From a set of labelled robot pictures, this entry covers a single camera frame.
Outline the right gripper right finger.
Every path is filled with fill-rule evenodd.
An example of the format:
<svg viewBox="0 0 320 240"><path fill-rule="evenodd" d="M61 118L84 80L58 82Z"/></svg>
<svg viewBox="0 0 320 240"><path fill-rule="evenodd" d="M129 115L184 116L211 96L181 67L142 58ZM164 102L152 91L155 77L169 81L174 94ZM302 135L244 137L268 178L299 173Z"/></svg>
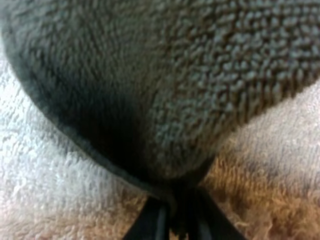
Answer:
<svg viewBox="0 0 320 240"><path fill-rule="evenodd" d="M244 240L210 194L202 187L178 188L180 240Z"/></svg>

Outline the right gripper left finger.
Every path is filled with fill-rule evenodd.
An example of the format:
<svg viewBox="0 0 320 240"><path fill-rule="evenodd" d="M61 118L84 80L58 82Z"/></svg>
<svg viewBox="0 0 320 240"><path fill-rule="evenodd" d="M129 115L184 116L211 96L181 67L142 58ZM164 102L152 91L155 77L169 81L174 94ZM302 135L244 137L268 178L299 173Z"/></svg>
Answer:
<svg viewBox="0 0 320 240"><path fill-rule="evenodd" d="M140 214L124 235L124 240L168 240L175 200L148 197Z"/></svg>

